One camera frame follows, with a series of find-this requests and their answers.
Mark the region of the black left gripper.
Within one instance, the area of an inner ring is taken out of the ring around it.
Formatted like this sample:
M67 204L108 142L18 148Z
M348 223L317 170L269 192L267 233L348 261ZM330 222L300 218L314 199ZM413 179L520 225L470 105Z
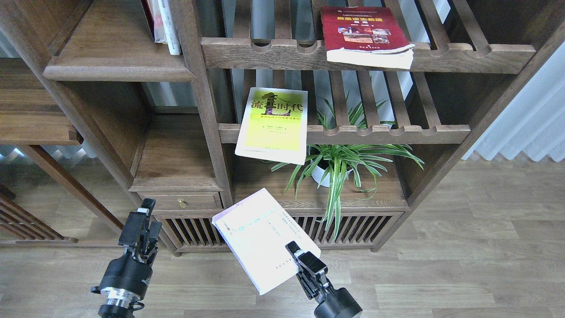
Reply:
M155 204L155 199L145 198L137 211L129 213L118 240L125 251L109 263L102 279L102 293L124 289L134 294L136 300L144 299L162 228L161 222L150 220ZM143 248L143 254L138 255L133 248Z

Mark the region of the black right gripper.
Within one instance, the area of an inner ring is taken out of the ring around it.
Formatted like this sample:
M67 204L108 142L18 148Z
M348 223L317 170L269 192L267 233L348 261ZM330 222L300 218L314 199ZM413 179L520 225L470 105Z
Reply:
M316 318L359 318L362 308L346 288L335 290L327 280L328 268L312 252L303 251L295 241L286 246L298 265L297 278L307 298L318 303L313 311Z

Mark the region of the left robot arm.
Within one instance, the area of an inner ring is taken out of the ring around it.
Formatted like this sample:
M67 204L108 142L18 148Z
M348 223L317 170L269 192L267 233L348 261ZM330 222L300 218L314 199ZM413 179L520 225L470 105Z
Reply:
M134 311L144 308L141 300L153 274L162 228L161 222L150 221L155 203L145 198L137 211L129 213L118 241L125 247L123 255L109 262L100 285L90 290L107 297L98 312L102 318L132 318Z

